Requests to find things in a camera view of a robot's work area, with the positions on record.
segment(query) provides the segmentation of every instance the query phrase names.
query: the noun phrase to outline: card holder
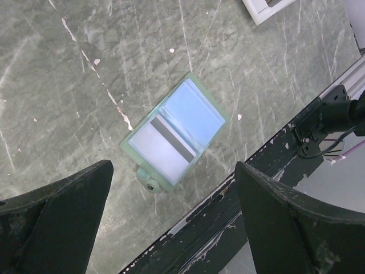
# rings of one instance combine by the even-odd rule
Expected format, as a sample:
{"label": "card holder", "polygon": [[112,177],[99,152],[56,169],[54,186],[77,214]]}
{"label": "card holder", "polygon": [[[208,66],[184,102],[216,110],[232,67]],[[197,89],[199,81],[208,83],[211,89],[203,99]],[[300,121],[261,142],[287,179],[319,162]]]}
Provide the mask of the card holder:
{"label": "card holder", "polygon": [[120,146],[140,166],[136,177],[148,191],[158,183],[171,192],[227,121],[189,73]]}

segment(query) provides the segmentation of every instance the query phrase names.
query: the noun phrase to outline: white object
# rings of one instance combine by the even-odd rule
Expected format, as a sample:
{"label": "white object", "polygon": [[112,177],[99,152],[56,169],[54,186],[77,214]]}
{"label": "white object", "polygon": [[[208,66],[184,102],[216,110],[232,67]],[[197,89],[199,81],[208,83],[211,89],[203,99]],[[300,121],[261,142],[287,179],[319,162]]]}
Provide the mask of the white object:
{"label": "white object", "polygon": [[270,16],[274,15],[294,1],[295,0],[272,0],[272,4],[268,5],[266,0],[243,0],[256,25],[261,24]]}

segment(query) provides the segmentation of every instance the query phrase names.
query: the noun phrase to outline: black cable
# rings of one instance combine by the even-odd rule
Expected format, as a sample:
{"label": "black cable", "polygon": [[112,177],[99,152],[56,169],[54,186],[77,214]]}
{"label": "black cable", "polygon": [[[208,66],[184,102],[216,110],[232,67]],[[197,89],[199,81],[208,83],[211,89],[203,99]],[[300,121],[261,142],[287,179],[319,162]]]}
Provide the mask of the black cable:
{"label": "black cable", "polygon": [[300,146],[298,148],[298,156],[302,159],[314,159],[317,158],[319,156],[323,156],[324,154],[328,153],[329,151],[331,151],[332,149],[334,149],[336,146],[338,146],[338,144],[349,134],[353,133],[356,127],[352,127],[351,129],[349,129],[348,131],[344,132],[332,145],[330,145],[329,147],[327,147],[325,150],[322,150],[321,152],[314,154],[314,155],[301,155],[302,149],[304,147],[307,146],[307,144],[303,144],[302,146]]}

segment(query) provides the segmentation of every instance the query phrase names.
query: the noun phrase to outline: black metal frame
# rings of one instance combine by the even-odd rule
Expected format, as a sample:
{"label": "black metal frame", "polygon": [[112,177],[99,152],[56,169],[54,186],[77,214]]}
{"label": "black metal frame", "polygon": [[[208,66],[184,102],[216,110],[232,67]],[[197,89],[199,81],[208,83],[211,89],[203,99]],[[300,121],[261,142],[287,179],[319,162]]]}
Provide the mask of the black metal frame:
{"label": "black metal frame", "polygon": [[[292,121],[264,144],[247,164],[287,186],[296,186],[304,176],[310,176],[323,158],[301,159],[301,146],[295,133],[310,113],[329,98],[315,98]],[[318,152],[318,144],[310,148]],[[173,228],[157,239],[120,274],[148,273],[219,273],[247,242],[237,183],[231,174],[203,202],[191,210]]]}

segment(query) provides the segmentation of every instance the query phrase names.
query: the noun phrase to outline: marble countertop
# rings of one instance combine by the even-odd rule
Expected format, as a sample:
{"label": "marble countertop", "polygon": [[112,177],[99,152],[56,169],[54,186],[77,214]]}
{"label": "marble countertop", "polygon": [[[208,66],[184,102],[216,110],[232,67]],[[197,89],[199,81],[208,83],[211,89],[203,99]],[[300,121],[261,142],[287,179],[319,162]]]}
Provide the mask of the marble countertop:
{"label": "marble countertop", "polygon": [[[0,13],[0,199],[112,160],[95,274],[118,273],[360,57],[335,0],[260,26],[240,0],[3,0]],[[188,71],[231,121],[173,193],[152,195],[118,144]]]}

